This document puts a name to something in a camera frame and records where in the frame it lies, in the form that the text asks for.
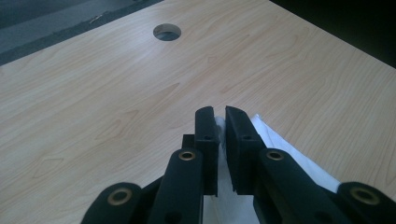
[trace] folded cloth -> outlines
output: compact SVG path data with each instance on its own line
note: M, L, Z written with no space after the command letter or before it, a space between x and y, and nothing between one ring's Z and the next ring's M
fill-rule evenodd
M274 130L261 120L259 115L255 115L251 119L251 122L267 147L278 148L288 152L318 185L332 192L336 192L340 184L338 180L295 149L279 134L274 132ZM233 192L233 185L225 153L225 120L216 117L216 123L219 127L221 142L219 146L219 197L205 197L205 207L213 207L215 209L217 220L213 218L214 216L212 218L204 217L204 223L260 223L253 208L253 197L239 196Z

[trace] round hole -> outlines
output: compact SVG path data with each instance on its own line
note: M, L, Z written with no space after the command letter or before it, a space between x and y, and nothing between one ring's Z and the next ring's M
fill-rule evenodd
M284 158L283 155L277 151L267 152L267 157L273 161L281 161Z
M181 214L179 212L169 212L165 215L166 223L177 224L181 221Z
M182 151L178 154L178 157L183 161L192 161L195 159L195 153L191 151Z
M120 188L116 189L108 195L107 202L111 205L122 205L127 203L132 198L132 192L130 189Z
M315 218L320 222L320 223L333 223L332 222L332 216L329 213L325 212L316 212L315 213Z
M379 204L378 196L376 196L376 194L372 193L368 189L355 187L350 190L350 194L354 199L358 200L361 203L366 203L370 205Z
M173 41L181 36L181 30L174 24L161 24L154 28L154 36L162 41Z

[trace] light wood surface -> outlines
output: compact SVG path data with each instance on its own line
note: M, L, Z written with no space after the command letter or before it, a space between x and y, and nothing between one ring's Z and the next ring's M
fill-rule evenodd
M265 0L165 0L0 67L0 223L79 223L104 188L146 186L206 105L396 200L394 68Z

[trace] wood grain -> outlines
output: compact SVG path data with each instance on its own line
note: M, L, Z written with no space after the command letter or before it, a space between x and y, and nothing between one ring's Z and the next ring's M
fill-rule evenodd
M162 23L180 27L157 40ZM194 112L263 120L396 200L396 71L268 1L167 0L0 67L0 223L79 223L163 174Z

